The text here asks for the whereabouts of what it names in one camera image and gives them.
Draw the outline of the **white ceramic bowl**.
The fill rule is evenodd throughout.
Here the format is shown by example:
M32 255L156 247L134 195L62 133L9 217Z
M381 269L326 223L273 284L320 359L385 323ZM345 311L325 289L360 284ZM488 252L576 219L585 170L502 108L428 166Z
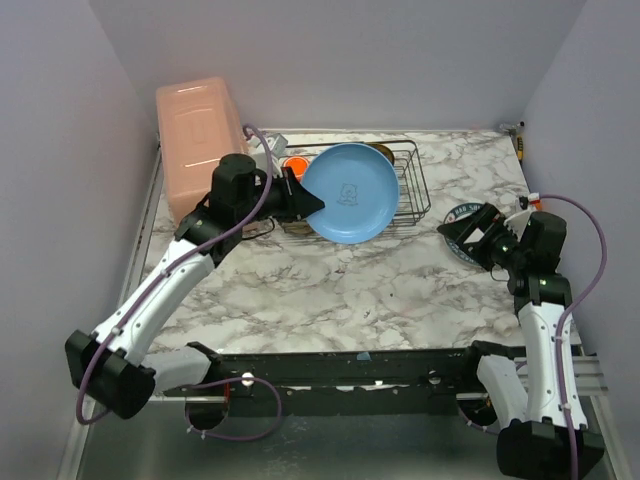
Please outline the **white ceramic bowl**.
M306 220L282 223L281 227L285 233L292 235L310 235L313 229Z

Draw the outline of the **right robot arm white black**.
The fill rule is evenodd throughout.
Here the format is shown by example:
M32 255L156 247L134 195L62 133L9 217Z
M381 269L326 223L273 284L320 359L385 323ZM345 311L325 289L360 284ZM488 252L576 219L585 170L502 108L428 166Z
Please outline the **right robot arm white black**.
M499 266L525 340L527 379L497 345L475 343L471 370L487 391L500 425L497 463L519 479L582 479L602 459L575 382L569 280L557 266L567 234L561 217L531 208L505 217L484 204L438 232L483 269Z

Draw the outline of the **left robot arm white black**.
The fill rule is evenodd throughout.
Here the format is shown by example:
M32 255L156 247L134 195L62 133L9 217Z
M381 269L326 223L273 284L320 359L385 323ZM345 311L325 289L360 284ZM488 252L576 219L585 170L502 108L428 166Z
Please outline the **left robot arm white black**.
M180 221L152 273L91 333L76 330L66 340L79 423L90 422L83 415L86 396L122 419L141 411L160 377L144 363L153 340L183 299L242 241L245 225L265 218L302 220L324 206L290 168L274 177L248 155L224 156L210 191Z

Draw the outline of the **blue plate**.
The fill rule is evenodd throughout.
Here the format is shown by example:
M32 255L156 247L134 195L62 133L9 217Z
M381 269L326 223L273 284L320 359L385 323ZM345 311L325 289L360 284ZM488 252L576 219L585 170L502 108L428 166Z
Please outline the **blue plate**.
M382 233L400 200L394 166L378 150L362 143L342 143L318 154L302 186L324 202L307 217L311 229L338 244L359 244Z

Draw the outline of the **orange mug black handle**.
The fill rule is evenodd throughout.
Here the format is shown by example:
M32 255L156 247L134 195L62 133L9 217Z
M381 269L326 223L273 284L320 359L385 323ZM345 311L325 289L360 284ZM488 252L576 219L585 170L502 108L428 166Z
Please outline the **orange mug black handle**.
M286 158L282 163L282 167L290 168L295 178L299 181L301 181L304 177L309 165L310 160L303 156L290 156Z

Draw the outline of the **yellow patterned plate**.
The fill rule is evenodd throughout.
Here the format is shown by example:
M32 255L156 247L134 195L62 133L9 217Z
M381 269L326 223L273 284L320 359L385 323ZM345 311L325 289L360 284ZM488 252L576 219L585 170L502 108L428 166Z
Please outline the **yellow patterned plate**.
M389 147L380 143L375 143L375 142L368 142L367 146L373 148L378 153L383 155L392 166L395 165L395 154Z

